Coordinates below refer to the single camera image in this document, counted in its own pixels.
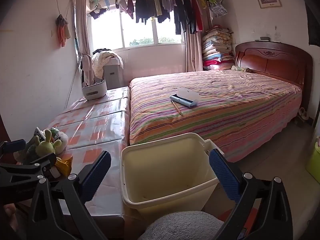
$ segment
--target window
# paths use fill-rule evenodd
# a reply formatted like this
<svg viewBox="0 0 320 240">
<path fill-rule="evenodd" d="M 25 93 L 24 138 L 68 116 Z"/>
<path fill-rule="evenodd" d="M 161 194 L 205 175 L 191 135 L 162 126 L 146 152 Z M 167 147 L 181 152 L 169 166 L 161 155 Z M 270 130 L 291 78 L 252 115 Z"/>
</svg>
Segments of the window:
<svg viewBox="0 0 320 240">
<path fill-rule="evenodd" d="M 174 15 L 170 12 L 170 20 L 158 23 L 147 20 L 147 24 L 136 23 L 135 13 L 133 19 L 118 9 L 105 12 L 97 19 L 89 17 L 89 36 L 92 39 L 92 51 L 101 48 L 122 49 L 132 46 L 142 46 L 160 43 L 182 43 L 182 35 L 176 35 Z"/>
</svg>

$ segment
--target cream plastic bin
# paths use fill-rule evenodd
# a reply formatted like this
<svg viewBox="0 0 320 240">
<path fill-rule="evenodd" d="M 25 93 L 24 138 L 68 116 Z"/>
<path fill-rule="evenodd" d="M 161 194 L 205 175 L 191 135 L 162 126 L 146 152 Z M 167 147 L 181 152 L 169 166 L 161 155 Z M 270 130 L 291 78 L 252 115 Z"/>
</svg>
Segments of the cream plastic bin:
<svg viewBox="0 0 320 240">
<path fill-rule="evenodd" d="M 214 148 L 195 133 L 126 147 L 120 159 L 124 203 L 149 223 L 172 212 L 201 210 L 218 183 L 207 155 Z"/>
</svg>

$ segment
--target window frame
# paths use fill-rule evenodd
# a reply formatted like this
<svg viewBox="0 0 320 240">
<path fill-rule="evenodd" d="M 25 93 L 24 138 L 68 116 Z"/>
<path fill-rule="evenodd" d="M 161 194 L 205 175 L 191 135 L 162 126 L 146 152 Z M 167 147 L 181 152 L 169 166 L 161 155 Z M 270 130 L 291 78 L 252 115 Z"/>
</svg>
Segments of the window frame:
<svg viewBox="0 0 320 240">
<path fill-rule="evenodd" d="M 152 33 L 153 33 L 153 43 L 126 47 L 124 45 L 124 35 L 123 35 L 123 27 L 122 27 L 122 13 L 120 12 L 119 9 L 112 9 L 112 11 L 113 10 L 118 10 L 118 12 L 119 12 L 121 40 L 122 40 L 122 48 L 113 49 L 114 52 L 121 52 L 121 51 L 130 50 L 130 49 L 146 48 L 146 47 L 154 47 L 154 46 L 167 46 L 167 45 L 179 45 L 179 44 L 181 44 L 181 45 L 184 44 L 185 45 L 186 44 L 183 32 L 181 32 L 181 43 L 179 43 L 179 42 L 163 42 L 163 43 L 159 43 L 158 32 L 157 32 L 157 27 L 156 27 L 156 21 L 154 20 L 154 21 L 151 21 Z M 87 27 L 88 27 L 89 44 L 90 44 L 90 48 L 92 50 L 93 49 L 92 23 L 91 23 L 91 19 L 89 17 L 91 17 L 91 15 L 87 14 Z"/>
</svg>

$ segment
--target white wall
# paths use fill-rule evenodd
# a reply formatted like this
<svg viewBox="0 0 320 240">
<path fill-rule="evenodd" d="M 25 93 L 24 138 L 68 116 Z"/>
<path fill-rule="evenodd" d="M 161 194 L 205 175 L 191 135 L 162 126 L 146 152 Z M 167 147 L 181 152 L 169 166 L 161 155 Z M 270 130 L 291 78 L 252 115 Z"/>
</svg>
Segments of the white wall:
<svg viewBox="0 0 320 240">
<path fill-rule="evenodd" d="M 223 16 L 217 22 L 225 22 L 231 27 L 234 31 L 235 45 L 268 36 L 273 41 L 287 43 L 308 52 L 314 61 L 308 113 L 314 118 L 320 98 L 320 83 L 317 82 L 320 76 L 320 48 L 308 44 L 308 22 L 304 0 L 280 1 L 282 7 L 261 9 L 258 0 L 225 0 L 229 15 Z"/>
<path fill-rule="evenodd" d="M 119 51 L 124 62 L 124 81 L 129 84 L 136 77 L 184 72 L 185 44 L 145 46 Z"/>
<path fill-rule="evenodd" d="M 69 0 L 58 2 L 65 17 Z M 76 54 L 73 37 L 58 46 L 58 15 L 56 0 L 17 0 L 0 26 L 0 113 L 11 140 L 29 140 L 65 108 Z M 80 96 L 77 74 L 69 103 Z"/>
</svg>

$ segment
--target slipper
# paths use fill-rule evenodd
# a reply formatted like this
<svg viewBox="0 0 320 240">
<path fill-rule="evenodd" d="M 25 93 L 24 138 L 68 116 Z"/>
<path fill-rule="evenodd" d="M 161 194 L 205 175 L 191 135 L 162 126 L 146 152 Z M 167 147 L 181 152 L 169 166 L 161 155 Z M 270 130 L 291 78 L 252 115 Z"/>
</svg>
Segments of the slipper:
<svg viewBox="0 0 320 240">
<path fill-rule="evenodd" d="M 306 111 L 304 111 L 304 113 L 301 115 L 301 118 L 302 118 L 303 120 L 308 120 L 308 119 L 309 119 L 309 116 L 308 116 L 308 114 L 307 114 Z"/>
<path fill-rule="evenodd" d="M 304 109 L 303 107 L 301 107 L 301 108 L 299 109 L 298 114 L 302 116 L 305 112 L 306 112 L 305 109 Z"/>
</svg>

